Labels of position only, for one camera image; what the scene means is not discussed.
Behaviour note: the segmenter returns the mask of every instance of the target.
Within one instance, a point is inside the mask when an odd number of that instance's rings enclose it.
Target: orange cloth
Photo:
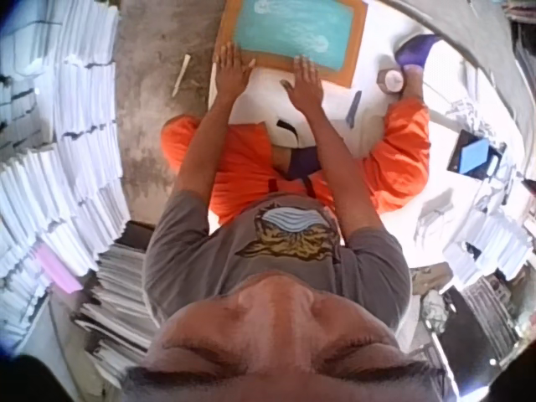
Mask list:
[[[416,99],[392,105],[385,117],[384,139],[364,159],[356,159],[379,214],[405,206],[428,181],[430,143],[428,109]],[[162,150],[175,171],[181,166],[199,119],[180,116],[162,129]],[[270,192],[307,195],[302,180],[285,180],[273,167],[271,143],[264,124],[231,125],[214,182],[210,209],[220,224],[228,223],[251,203]],[[333,209],[333,197],[322,171],[310,176],[317,199]]]

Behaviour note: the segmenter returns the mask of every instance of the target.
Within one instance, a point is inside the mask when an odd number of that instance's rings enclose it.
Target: tape roll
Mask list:
[[[404,89],[404,76],[399,70],[380,70],[376,82],[382,92],[387,95],[399,94]]]

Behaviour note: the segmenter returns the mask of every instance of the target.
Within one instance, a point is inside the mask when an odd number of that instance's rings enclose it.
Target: shirt graphic print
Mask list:
[[[271,204],[259,209],[254,218],[256,239],[236,255],[293,257],[302,261],[333,258],[338,232],[315,209],[281,207]]]

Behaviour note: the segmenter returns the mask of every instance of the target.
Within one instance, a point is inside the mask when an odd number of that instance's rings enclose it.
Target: pink paper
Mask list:
[[[34,255],[49,278],[56,283],[63,291],[72,293],[82,289],[82,285],[70,273],[65,264],[58,256],[43,242],[34,249]]]

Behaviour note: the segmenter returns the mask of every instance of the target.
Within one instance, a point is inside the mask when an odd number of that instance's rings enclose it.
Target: eyebrow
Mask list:
[[[195,387],[202,385],[215,385],[228,378],[222,374],[207,373],[166,373],[163,371],[152,371],[148,368],[133,367],[126,371],[121,387],[129,390],[139,389],[139,387],[152,387],[159,389],[170,389],[175,387]]]
[[[341,379],[358,384],[373,384],[383,382],[394,382],[405,379],[420,379],[428,381],[445,376],[445,370],[430,366],[427,362],[412,362],[403,366],[386,368],[370,368],[356,372],[346,372],[344,374],[332,375],[327,372],[322,373],[328,377]]]

